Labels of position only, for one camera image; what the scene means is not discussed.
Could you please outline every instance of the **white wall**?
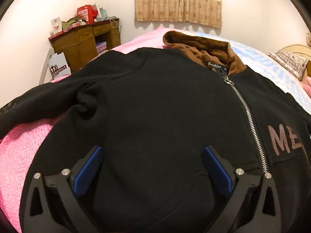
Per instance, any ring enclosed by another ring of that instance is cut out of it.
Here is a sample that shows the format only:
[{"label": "white wall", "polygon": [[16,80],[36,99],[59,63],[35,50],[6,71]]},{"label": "white wall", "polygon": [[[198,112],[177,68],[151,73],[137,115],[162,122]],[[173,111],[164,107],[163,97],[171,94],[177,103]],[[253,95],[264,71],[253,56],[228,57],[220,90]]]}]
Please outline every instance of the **white wall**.
[{"label": "white wall", "polygon": [[222,29],[191,23],[135,22],[134,0],[94,0],[123,23],[121,43],[159,26],[219,35],[265,53],[286,45],[306,45],[306,25],[290,0],[222,0]]},{"label": "white wall", "polygon": [[35,87],[48,53],[51,20],[67,21],[92,0],[15,0],[0,21],[0,106]]}]

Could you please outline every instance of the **blue pad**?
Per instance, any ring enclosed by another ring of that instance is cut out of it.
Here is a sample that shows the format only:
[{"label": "blue pad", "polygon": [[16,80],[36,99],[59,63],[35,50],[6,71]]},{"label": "blue pad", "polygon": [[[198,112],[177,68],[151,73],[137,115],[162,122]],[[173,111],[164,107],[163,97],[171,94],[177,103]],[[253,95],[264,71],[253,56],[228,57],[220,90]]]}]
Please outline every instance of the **blue pad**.
[{"label": "blue pad", "polygon": [[212,147],[205,147],[202,152],[203,164],[211,175],[218,191],[229,198],[236,184],[234,167],[229,161],[220,157]]},{"label": "blue pad", "polygon": [[74,165],[69,183],[76,198],[87,192],[103,161],[104,150],[96,145],[85,158],[78,160]]}]

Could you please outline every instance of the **silver zipper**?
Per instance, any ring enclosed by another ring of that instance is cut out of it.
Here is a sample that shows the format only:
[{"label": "silver zipper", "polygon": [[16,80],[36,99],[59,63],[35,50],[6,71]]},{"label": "silver zipper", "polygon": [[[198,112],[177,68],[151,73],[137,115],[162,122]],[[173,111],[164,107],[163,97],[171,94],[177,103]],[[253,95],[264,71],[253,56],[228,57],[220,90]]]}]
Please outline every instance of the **silver zipper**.
[{"label": "silver zipper", "polygon": [[249,106],[247,105],[246,101],[244,100],[244,98],[242,97],[240,92],[235,87],[234,83],[229,79],[229,77],[224,75],[223,79],[227,84],[229,84],[233,88],[234,92],[236,93],[236,95],[238,96],[238,98],[240,99],[240,101],[242,102],[242,104],[245,108],[247,118],[248,118],[248,123],[249,123],[249,126],[251,127],[252,134],[254,136],[255,142],[257,144],[257,148],[259,150],[263,172],[267,173],[268,172],[267,160],[266,160],[265,153],[263,151],[262,145],[259,141],[259,137],[258,137],[256,129],[255,129],[254,121],[253,121]]}]

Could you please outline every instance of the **desk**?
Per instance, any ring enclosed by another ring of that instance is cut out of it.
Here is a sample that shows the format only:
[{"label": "desk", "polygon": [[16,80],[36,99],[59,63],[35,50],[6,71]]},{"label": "desk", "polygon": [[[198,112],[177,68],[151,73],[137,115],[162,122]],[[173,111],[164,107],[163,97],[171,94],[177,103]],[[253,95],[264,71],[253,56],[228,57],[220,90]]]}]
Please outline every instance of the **desk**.
[{"label": "desk", "polygon": [[110,23],[110,20],[104,20],[75,27],[50,40],[56,53],[65,54],[72,73],[98,55],[97,41],[106,41],[108,50],[119,46],[121,44],[119,25],[114,21]]}]

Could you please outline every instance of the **metal bolt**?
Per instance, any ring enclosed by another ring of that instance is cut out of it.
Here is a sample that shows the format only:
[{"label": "metal bolt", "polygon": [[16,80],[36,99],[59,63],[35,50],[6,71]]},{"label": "metal bolt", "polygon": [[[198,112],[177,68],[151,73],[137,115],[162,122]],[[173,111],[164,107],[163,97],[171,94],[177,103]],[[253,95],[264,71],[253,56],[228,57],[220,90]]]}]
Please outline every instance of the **metal bolt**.
[{"label": "metal bolt", "polygon": [[67,168],[62,170],[62,175],[64,175],[64,176],[67,176],[69,173],[70,173],[70,170]]},{"label": "metal bolt", "polygon": [[39,179],[40,177],[41,177],[41,173],[39,173],[39,172],[35,173],[34,178],[36,180]]},{"label": "metal bolt", "polygon": [[269,173],[269,172],[266,172],[266,173],[265,173],[265,177],[266,177],[267,179],[271,179],[271,178],[272,178],[272,174]]},{"label": "metal bolt", "polygon": [[243,175],[244,174],[244,170],[242,168],[238,168],[235,170],[237,175]]}]

